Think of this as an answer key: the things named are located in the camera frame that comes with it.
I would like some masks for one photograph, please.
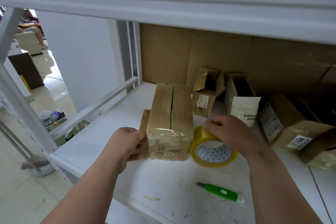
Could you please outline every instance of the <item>shoe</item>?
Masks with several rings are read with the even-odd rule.
[[[48,49],[48,48],[49,48],[49,45],[46,45],[46,44],[41,45],[42,50],[45,50],[45,49]]]

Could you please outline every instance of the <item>tape roll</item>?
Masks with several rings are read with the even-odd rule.
[[[194,140],[190,148],[195,162],[204,167],[223,167],[233,162],[238,154],[223,144],[218,137],[202,126],[194,129]]]

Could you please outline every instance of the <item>forearm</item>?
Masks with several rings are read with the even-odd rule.
[[[247,157],[257,224],[321,224],[272,150]]]
[[[119,168],[103,152],[42,223],[105,223]]]

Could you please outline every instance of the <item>cardboard box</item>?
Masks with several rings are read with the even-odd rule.
[[[192,93],[193,114],[208,117],[216,97],[224,90],[224,74],[222,72],[200,67]]]
[[[185,161],[193,137],[189,86],[158,83],[147,127],[150,158]]]
[[[271,96],[260,113],[265,140],[273,149],[297,153],[318,135],[333,128],[324,124],[300,100],[283,94]]]
[[[247,81],[246,74],[228,74],[224,104],[227,114],[243,121],[249,128],[254,124],[261,97],[255,93]]]
[[[299,151],[302,162],[322,169],[336,169],[336,135],[327,132]]]
[[[150,110],[146,110],[145,109],[143,111],[139,130],[146,130],[147,129],[150,114],[151,114]],[[141,151],[138,150],[138,149],[135,149],[132,152],[132,154],[139,154],[139,153],[141,153]],[[143,145],[142,154],[143,154],[144,158],[148,158],[149,157],[148,141],[146,141],[145,144]]]

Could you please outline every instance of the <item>tiled floor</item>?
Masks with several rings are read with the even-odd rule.
[[[62,79],[53,54],[32,57],[36,68],[47,76]],[[65,83],[54,78],[43,77],[44,87],[31,92],[27,98],[39,114],[43,110],[54,111],[62,107],[67,117],[76,114]],[[41,154],[36,144],[18,126],[16,120],[6,111],[0,112],[0,119],[34,153]],[[0,223],[40,223],[69,191],[65,180],[54,171],[43,178],[32,178],[28,171],[20,170],[23,157],[0,134]]]

